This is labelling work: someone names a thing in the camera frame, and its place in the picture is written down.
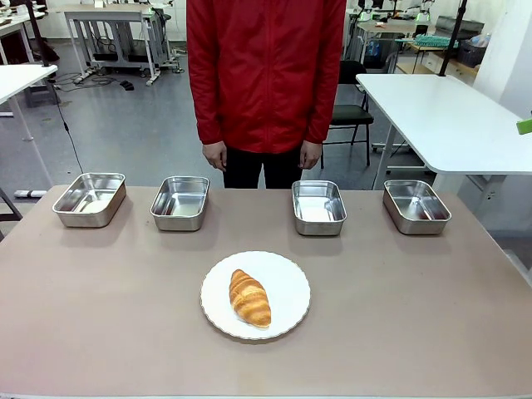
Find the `person's right hand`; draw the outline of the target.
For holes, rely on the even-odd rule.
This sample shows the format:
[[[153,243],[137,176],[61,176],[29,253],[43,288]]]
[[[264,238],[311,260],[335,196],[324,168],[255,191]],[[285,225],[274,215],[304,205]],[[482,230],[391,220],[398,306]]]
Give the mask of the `person's right hand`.
[[[216,170],[226,171],[227,147],[223,141],[203,145],[202,152],[208,163]]]

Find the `person's left hand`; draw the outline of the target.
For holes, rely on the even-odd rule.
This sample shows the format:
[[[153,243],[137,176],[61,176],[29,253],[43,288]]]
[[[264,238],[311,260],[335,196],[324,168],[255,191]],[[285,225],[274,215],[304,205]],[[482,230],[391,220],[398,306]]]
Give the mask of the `person's left hand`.
[[[322,148],[321,144],[305,140],[300,149],[299,167],[302,170],[311,170],[320,161]]]

